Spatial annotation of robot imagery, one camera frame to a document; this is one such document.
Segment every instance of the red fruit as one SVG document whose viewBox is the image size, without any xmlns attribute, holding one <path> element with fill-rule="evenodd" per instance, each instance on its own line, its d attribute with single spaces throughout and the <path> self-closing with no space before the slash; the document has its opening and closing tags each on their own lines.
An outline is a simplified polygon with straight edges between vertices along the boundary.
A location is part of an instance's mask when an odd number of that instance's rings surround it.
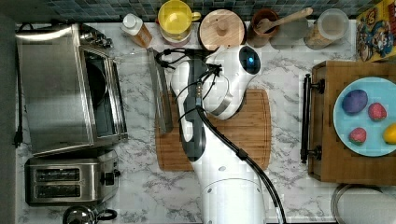
<svg viewBox="0 0 396 224">
<path fill-rule="evenodd" d="M 366 141 L 367 132 L 363 128 L 356 128 L 349 134 L 349 141 L 360 146 Z"/>
<path fill-rule="evenodd" d="M 369 106 L 369 117 L 373 121 L 380 121 L 387 117 L 387 111 L 380 103 L 373 103 Z"/>
</svg>

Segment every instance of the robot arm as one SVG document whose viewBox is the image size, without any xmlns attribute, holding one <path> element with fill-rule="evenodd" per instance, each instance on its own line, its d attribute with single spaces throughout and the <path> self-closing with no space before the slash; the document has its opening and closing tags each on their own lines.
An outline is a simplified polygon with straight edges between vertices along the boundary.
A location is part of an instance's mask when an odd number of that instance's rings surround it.
<svg viewBox="0 0 396 224">
<path fill-rule="evenodd" d="M 258 54 L 240 46 L 210 56 L 206 63 L 183 62 L 172 76 L 182 146 L 199 178 L 205 224 L 266 223 L 263 171 L 257 164 L 251 165 L 255 162 L 245 151 L 217 132 L 204 112 L 218 119 L 237 113 L 260 66 Z"/>
</svg>

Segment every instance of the purple fruit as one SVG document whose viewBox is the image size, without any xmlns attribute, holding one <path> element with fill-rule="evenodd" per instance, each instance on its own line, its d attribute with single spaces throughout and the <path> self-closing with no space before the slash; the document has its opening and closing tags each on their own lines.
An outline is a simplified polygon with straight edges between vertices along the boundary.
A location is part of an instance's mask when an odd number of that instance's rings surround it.
<svg viewBox="0 0 396 224">
<path fill-rule="evenodd" d="M 367 93 L 363 90 L 350 91 L 343 101 L 343 109 L 346 113 L 353 115 L 361 112 L 367 105 Z"/>
</svg>

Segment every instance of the cup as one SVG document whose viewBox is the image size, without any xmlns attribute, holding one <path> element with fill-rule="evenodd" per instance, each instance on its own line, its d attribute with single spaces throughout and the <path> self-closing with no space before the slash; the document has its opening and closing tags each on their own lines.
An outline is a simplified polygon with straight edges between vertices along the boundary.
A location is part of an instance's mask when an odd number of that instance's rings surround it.
<svg viewBox="0 0 396 224">
<path fill-rule="evenodd" d="M 201 19 L 201 13 L 191 12 L 190 7 L 180 0 L 164 3 L 158 12 L 158 22 L 163 33 L 172 39 L 186 38 L 191 31 L 191 23 Z"/>
<path fill-rule="evenodd" d="M 308 20 L 306 18 L 279 25 L 277 33 L 270 38 L 271 46 L 274 49 L 289 49 L 303 38 L 307 31 Z"/>
<path fill-rule="evenodd" d="M 266 43 L 271 36 L 275 35 L 278 26 L 271 28 L 265 33 L 262 33 L 257 25 L 262 19 L 268 19 L 270 21 L 277 21 L 279 17 L 276 12 L 269 8 L 263 8 L 260 11 L 256 12 L 251 19 L 250 25 L 247 28 L 247 43 L 253 48 L 261 48 Z"/>
</svg>

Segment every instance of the yellow cup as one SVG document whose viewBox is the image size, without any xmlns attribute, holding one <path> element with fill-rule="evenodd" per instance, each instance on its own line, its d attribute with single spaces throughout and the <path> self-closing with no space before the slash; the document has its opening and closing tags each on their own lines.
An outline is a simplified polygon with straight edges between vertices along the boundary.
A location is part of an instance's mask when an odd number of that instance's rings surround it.
<svg viewBox="0 0 396 224">
<path fill-rule="evenodd" d="M 201 13 L 191 12 L 190 7 L 180 0 L 164 3 L 158 12 L 158 22 L 167 37 L 183 39 L 191 31 L 191 23 L 201 19 Z"/>
</svg>

